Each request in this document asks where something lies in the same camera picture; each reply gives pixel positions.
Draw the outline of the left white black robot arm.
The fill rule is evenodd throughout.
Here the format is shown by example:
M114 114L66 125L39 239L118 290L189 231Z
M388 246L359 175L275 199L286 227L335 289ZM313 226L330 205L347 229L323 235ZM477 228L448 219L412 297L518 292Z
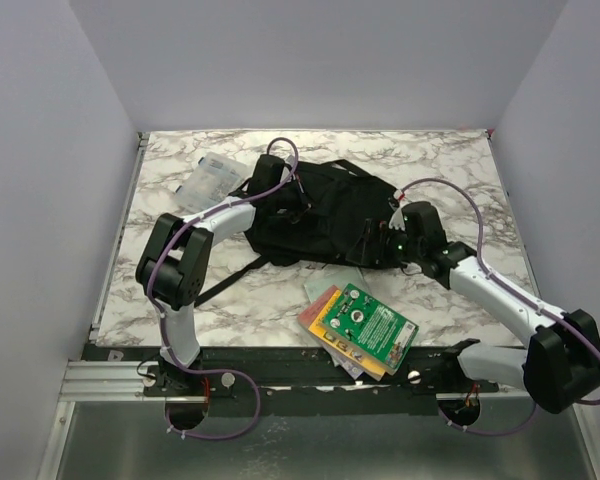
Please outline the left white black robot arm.
M194 393L202 380L193 364L201 352L196 338L194 302L205 281L214 246L234 234L248 230L254 222L256 205L289 183L299 158L291 162L263 154L257 166L264 174L277 166L280 173L255 187L251 196L230 195L219 204L190 217L163 214L156 221L136 268L136 281L159 317L160 355L172 364L167 382L181 395Z

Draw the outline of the black student backpack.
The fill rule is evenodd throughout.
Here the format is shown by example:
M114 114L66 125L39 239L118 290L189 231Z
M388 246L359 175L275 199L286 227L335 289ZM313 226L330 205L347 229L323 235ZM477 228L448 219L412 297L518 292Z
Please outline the black student backpack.
M382 249L388 222L398 207L396 188L355 164L338 159L301 162L294 180L256 205L253 225L244 233L258 258L200 294L200 306L267 263L286 267L299 261L375 270L384 265ZM379 257L374 265L353 265L345 256L366 219L379 222Z

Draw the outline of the green cover book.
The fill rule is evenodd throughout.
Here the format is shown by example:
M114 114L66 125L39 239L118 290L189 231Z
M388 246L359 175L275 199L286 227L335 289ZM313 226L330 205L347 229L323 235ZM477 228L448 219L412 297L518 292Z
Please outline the green cover book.
M352 284L341 290L322 325L375 360L385 375L398 371L419 330L413 321Z

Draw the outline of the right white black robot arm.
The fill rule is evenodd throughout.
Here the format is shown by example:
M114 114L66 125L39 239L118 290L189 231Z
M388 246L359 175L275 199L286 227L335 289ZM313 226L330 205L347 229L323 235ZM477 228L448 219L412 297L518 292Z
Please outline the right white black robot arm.
M479 304L521 342L519 349L469 340L440 367L440 379L460 392L475 380L525 390L545 411L590 404L600 388L600 335L582 309L566 312L502 277L477 250L447 239L437 209L407 204L386 219L367 218L346 257L358 266L414 264L447 290Z

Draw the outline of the yellow cover book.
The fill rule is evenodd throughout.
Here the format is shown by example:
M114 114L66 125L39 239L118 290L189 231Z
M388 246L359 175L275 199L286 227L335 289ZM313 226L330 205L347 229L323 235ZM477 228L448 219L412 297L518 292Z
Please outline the yellow cover book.
M351 342L338 338L322 325L326 314L334 306L340 295L340 289L331 287L299 314L298 323L330 356L336 352L346 356L350 362L363 369L365 374L379 381L386 373L383 367L368 355L363 354L357 347L354 347Z

